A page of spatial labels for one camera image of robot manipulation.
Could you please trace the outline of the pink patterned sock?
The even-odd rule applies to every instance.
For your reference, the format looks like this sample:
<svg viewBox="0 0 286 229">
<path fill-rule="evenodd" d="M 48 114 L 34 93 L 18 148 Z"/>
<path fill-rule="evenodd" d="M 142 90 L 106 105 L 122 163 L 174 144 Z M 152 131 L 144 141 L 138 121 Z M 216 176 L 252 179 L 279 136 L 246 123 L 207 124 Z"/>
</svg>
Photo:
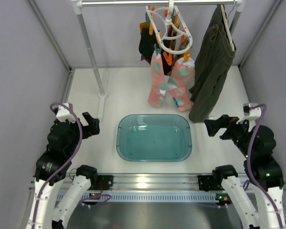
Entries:
<svg viewBox="0 0 286 229">
<path fill-rule="evenodd" d="M 163 71 L 161 54 L 156 51 L 151 59 L 152 86 L 148 97 L 148 103 L 154 107 L 161 107 L 166 94 L 166 79 Z"/>
<path fill-rule="evenodd" d="M 192 107 L 192 102 L 186 92 L 186 85 L 193 75 L 193 70 L 194 60 L 189 57 L 186 61 L 182 57 L 175 62 L 167 82 L 167 89 L 180 112 Z"/>
</svg>

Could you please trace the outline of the orange clothes peg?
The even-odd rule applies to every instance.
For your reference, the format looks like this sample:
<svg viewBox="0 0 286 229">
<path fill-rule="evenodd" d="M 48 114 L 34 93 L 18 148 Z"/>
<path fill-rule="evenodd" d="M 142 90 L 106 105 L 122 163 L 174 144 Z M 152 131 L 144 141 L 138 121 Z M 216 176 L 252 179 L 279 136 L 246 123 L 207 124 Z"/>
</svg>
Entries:
<svg viewBox="0 0 286 229">
<path fill-rule="evenodd" d="M 191 55 L 190 55 L 189 51 L 186 51 L 184 53 L 184 56 L 183 56 L 183 58 L 184 58 L 183 62 L 187 62 L 190 57 L 191 57 Z"/>
</svg>

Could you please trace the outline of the black sock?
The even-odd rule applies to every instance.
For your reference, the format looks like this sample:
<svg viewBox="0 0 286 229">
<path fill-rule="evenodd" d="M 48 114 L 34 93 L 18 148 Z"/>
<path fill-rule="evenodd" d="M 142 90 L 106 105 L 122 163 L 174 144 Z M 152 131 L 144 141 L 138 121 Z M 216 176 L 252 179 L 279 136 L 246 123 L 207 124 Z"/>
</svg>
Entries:
<svg viewBox="0 0 286 229">
<path fill-rule="evenodd" d="M 163 44 L 167 48 L 170 47 L 169 40 L 164 40 Z M 172 66 L 167 63 L 163 53 L 164 53 L 164 50 L 162 49 L 161 56 L 162 56 L 162 63 L 163 63 L 163 72 L 165 75 L 169 75 L 169 72 L 172 70 Z"/>
<path fill-rule="evenodd" d="M 157 44 L 155 34 L 150 35 L 149 29 L 143 28 L 139 43 L 139 53 L 148 63 L 151 62 L 155 44 Z"/>
</svg>

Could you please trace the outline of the white round clip hanger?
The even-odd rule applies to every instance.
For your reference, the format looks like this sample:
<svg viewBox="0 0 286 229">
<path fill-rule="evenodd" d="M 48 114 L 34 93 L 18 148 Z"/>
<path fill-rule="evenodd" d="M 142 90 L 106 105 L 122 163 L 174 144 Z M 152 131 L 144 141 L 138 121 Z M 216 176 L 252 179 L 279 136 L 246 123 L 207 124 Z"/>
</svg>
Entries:
<svg viewBox="0 0 286 229">
<path fill-rule="evenodd" d="M 168 55 L 186 55 L 193 44 L 192 35 L 174 0 L 156 8 L 145 6 L 149 34 L 155 35 L 159 48 Z"/>
</svg>

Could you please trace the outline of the purple orange argyle sock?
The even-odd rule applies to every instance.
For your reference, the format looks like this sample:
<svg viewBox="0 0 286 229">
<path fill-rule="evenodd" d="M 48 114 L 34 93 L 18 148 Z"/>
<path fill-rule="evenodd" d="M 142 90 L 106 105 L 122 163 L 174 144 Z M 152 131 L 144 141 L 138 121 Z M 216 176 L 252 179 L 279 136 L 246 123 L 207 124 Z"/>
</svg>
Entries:
<svg viewBox="0 0 286 229">
<path fill-rule="evenodd" d="M 142 35 L 143 29 L 147 29 L 147 22 L 140 23 L 140 35 Z M 146 61 L 150 64 L 150 62 L 145 58 L 145 56 L 141 55 L 141 61 Z"/>
</svg>

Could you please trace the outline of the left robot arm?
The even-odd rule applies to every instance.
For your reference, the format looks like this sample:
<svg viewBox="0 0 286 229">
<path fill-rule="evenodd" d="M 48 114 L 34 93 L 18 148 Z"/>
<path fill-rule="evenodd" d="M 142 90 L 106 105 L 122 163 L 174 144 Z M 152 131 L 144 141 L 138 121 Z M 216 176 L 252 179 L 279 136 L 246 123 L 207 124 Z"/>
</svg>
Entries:
<svg viewBox="0 0 286 229">
<path fill-rule="evenodd" d="M 78 144 L 100 132 L 99 119 L 84 112 L 87 125 L 72 117 L 55 120 L 48 134 L 46 151 L 36 163 L 35 193 L 27 223 L 28 229 L 65 229 L 83 194 L 96 185 L 97 169 L 81 165 L 68 191 L 57 204 L 57 195 L 71 166 Z"/>
</svg>

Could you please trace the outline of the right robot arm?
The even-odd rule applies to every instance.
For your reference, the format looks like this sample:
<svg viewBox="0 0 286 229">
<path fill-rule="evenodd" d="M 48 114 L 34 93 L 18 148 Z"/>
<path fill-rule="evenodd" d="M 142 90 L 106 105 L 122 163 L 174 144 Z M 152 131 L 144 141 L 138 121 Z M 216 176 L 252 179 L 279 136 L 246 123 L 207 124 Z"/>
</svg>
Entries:
<svg viewBox="0 0 286 229">
<path fill-rule="evenodd" d="M 249 117 L 239 119 L 223 115 L 216 120 L 204 121 L 209 136 L 224 128 L 222 140 L 231 140 L 244 155 L 244 169 L 248 177 L 245 185 L 252 184 L 257 207 L 249 199 L 245 185 L 232 165 L 216 167 L 213 180 L 231 199 L 245 229 L 286 228 L 283 197 L 283 172 L 272 156 L 276 147 L 273 131 L 260 123 L 249 129 Z"/>
</svg>

